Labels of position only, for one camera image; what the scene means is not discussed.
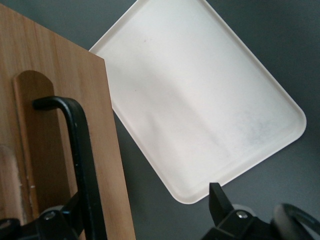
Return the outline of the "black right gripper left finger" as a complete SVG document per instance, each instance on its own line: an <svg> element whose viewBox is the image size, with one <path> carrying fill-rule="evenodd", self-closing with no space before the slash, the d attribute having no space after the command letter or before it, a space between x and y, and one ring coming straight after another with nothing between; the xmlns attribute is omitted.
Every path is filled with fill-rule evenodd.
<svg viewBox="0 0 320 240"><path fill-rule="evenodd" d="M21 227L22 240L78 240L84 231L79 195Z"/></svg>

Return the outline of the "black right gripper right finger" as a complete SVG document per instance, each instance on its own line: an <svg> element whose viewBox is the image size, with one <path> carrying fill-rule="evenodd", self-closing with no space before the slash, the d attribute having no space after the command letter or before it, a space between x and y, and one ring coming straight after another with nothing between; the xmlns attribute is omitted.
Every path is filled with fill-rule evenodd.
<svg viewBox="0 0 320 240"><path fill-rule="evenodd" d="M204 240L278 240L269 223L235 209L219 183L209 184L209 211L214 222Z"/></svg>

